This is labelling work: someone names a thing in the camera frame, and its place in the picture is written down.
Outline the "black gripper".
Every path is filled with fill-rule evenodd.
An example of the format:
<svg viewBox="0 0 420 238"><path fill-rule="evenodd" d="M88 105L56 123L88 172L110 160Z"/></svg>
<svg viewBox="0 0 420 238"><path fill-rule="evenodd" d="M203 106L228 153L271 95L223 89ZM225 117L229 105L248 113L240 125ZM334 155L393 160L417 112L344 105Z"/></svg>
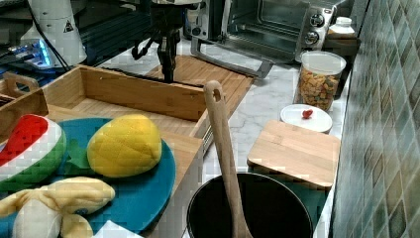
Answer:
<svg viewBox="0 0 420 238"><path fill-rule="evenodd" d="M153 3L150 9L152 26L155 29L155 42L160 42L157 55L164 81L173 82L176 66L176 42L180 41L179 29L182 27L182 8L175 5Z"/></svg>

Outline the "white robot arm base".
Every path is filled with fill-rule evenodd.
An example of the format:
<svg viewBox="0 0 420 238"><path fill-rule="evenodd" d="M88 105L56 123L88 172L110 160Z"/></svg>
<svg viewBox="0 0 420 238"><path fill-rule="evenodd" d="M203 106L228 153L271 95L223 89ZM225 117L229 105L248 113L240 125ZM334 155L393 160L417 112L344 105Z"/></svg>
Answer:
<svg viewBox="0 0 420 238"><path fill-rule="evenodd" d="M28 3L33 26L23 35L21 43L30 45L36 55L28 64L48 69L86 60L70 0L28 0Z"/></svg>

